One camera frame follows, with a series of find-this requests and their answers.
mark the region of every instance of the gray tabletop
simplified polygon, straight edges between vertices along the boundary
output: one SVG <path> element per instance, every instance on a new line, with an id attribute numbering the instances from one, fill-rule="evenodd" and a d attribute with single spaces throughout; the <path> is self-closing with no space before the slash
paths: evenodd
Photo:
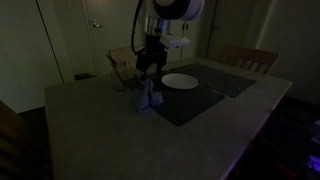
<path id="1" fill-rule="evenodd" d="M 109 76 L 46 88 L 55 179 L 225 178 L 291 82 L 201 58 L 166 68 L 192 62 L 257 82 L 179 127 L 137 114 L 131 91 L 114 91 Z"/>

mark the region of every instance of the floor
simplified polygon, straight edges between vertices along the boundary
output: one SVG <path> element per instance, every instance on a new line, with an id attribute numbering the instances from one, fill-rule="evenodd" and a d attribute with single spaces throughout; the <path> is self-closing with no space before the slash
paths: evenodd
<path id="1" fill-rule="evenodd" d="M 44 107 L 19 115 L 48 143 Z M 320 146 L 309 141 L 318 119 L 319 106 L 284 97 L 228 179 L 320 179 L 307 168 L 310 153 L 320 157 Z"/>

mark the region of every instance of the black placemat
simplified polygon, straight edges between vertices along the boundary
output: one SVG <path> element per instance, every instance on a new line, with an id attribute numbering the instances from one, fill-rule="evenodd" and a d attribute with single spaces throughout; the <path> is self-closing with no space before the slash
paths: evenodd
<path id="1" fill-rule="evenodd" d="M 233 98 L 255 82 L 255 80 L 216 70 L 202 64 L 191 64 L 171 69 L 170 72 L 193 76 L 198 79 L 200 84 Z"/>
<path id="2" fill-rule="evenodd" d="M 163 73 L 161 76 L 148 76 L 153 81 L 154 90 L 161 92 L 164 99 L 164 103 L 159 107 L 154 107 L 154 109 L 177 126 L 188 122 L 224 98 L 223 95 L 201 85 L 189 90 L 169 88 L 161 82 L 161 77 L 164 74 L 166 73 Z M 138 86 L 142 87 L 142 85 L 137 85 L 136 80 L 128 82 L 130 89 L 137 88 Z"/>

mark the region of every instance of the white plate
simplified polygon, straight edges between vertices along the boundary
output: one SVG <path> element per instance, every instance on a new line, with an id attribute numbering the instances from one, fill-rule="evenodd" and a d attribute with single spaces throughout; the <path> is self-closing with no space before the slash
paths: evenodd
<path id="1" fill-rule="evenodd" d="M 186 74 L 167 74 L 161 78 L 161 81 L 175 89 L 192 89 L 198 86 L 198 80 Z"/>

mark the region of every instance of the wooden chair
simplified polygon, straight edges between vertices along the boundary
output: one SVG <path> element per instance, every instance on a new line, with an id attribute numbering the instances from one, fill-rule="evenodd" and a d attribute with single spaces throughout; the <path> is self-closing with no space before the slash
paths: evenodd
<path id="1" fill-rule="evenodd" d="M 279 57 L 279 53 L 226 45 L 221 54 L 221 63 L 269 74 Z"/>
<path id="2" fill-rule="evenodd" d="M 51 179 L 49 148 L 0 100 L 0 172 L 19 179 Z"/>

